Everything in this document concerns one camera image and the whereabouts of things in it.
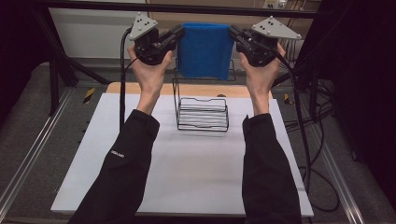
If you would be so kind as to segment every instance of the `hand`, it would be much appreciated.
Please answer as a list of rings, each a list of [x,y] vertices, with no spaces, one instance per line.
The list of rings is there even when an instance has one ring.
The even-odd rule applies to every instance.
[[[128,48],[128,53],[131,61],[136,59],[134,45]],[[132,63],[132,70],[141,90],[137,110],[151,115],[163,88],[165,70],[171,62],[172,51],[168,51],[163,58],[163,62],[158,65],[147,65],[138,59]]]
[[[277,44],[277,51],[285,56],[285,50]],[[269,92],[279,73],[279,59],[273,59],[264,67],[253,67],[244,53],[239,53],[241,65],[247,73],[247,90],[253,103],[254,115],[269,113]]]

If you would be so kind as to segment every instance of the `wire rack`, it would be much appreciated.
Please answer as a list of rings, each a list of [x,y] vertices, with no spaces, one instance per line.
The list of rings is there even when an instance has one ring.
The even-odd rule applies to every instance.
[[[227,81],[235,81],[233,60],[230,62],[233,74]],[[180,80],[216,81],[215,78],[184,78],[178,75],[175,68],[173,91],[177,128],[181,131],[227,132],[229,127],[227,101],[224,98],[197,99],[194,97],[180,97]]]

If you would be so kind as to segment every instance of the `person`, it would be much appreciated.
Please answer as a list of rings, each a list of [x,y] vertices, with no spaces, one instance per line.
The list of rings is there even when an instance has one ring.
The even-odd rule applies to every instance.
[[[278,51],[284,56],[285,50],[280,45]],[[134,46],[129,47],[128,52],[134,60]],[[243,53],[240,60],[247,73],[247,89],[254,111],[254,117],[246,117],[242,124],[246,142],[242,181],[245,223],[301,223],[298,192],[269,114],[269,92],[280,61],[274,59],[264,67],[252,67]],[[160,127],[151,113],[160,97],[164,72],[171,62],[169,51],[161,64],[150,66],[139,60],[132,64],[141,89],[137,107],[123,125],[99,176],[68,223],[134,223]]]

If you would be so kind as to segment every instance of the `white wall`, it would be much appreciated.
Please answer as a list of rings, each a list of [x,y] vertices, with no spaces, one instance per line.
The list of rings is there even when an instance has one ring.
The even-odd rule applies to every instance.
[[[145,3],[145,0],[95,0]],[[136,12],[51,8],[66,54],[76,58],[119,58],[120,40]],[[125,45],[131,42],[127,38]]]

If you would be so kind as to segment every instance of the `blue towel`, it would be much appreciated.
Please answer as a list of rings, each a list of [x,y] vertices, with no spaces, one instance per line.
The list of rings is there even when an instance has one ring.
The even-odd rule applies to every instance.
[[[177,46],[177,70],[183,77],[227,80],[233,40],[226,24],[187,22]]]

